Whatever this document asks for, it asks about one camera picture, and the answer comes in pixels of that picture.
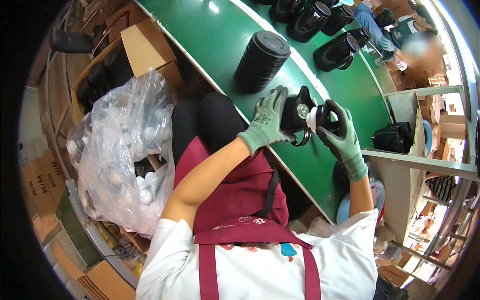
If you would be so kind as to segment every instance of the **blue jeans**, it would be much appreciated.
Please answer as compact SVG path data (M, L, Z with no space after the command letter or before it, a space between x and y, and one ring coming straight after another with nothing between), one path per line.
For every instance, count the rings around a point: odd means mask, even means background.
M372 34L372 44L377 50L382 50L380 47L380 39L384 36L382 30L375 23L373 12L365 4L359 4L354 10L353 15L357 22L363 27L366 27Z

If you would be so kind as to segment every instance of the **green glove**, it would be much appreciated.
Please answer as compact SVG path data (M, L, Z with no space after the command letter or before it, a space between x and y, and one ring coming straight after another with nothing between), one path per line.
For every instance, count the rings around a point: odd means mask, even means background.
M250 148L250 156L260 147L275 142L294 140L293 136L280 130L280 120L287 95L288 89L279 85L276 89L271 90L265 98L257 101L250 126L244 132L237 134Z
M344 109L330 99L325 102L325 105L338 117L338 133L340 136L329 132L322 126L317 126L315 132L325 146L330 148L337 160L343 162L350 181L357 182L367 175L368 168L361 155L360 144L353 127L352 115L348 109Z

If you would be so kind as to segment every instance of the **plastic bag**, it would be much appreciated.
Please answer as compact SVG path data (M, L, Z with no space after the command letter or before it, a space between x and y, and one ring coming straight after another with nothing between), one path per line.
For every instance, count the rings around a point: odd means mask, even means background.
M95 102L92 133L78 165L78 193L89 216L146 237L153 235L173 191L174 103L174 93L156 70L130 79ZM133 163L155 153L161 153L167 163L155 172L158 181L151 187L153 200L144 205Z
M67 135L67 151L70 162L78 169L82 152L92 136L92 114L87 113L83 119L75 125Z
M335 226L328 223L324 217L318 216L308 227L307 234L320 238L329 238L335 232Z

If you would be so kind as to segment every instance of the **apron strap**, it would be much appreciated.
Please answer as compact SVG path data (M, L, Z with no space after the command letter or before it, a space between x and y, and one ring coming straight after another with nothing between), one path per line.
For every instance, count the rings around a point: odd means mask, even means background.
M218 300L214 244L198 246L198 276L200 299Z
M303 260L305 262L305 299L312 300L321 298L320 277L318 275L317 263L312 252L303 248Z
M267 198L265 200L265 206L262 208L261 211L256 213L255 216L260 218L266 218L267 215L272 211L273 200L275 199L275 190L276 186L278 185L278 180L278 171L276 168L273 168L273 176L267 188Z

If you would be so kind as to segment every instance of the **glove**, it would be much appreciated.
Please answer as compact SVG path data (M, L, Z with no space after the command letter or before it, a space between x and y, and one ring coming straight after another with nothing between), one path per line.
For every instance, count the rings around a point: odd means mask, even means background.
M317 126L316 133L322 142L330 148L338 161L343 162L347 169L348 178L357 182L368 173L367 164L363 160L360 144L353 127L352 115L335 101L327 100L325 105L338 117L338 133L340 136L329 132L322 126Z
M391 40L389 40L385 36L383 36L380 39L380 47L382 47L382 49L385 50L385 51L389 51L389 52L395 52L396 51L395 45L392 43Z
M250 149L250 156L263 146L275 142L293 141L292 135L287 135L280 130L283 106L287 99L288 89L279 85L271 90L265 98L261 98L255 105L253 121L244 132L237 136L241 137Z

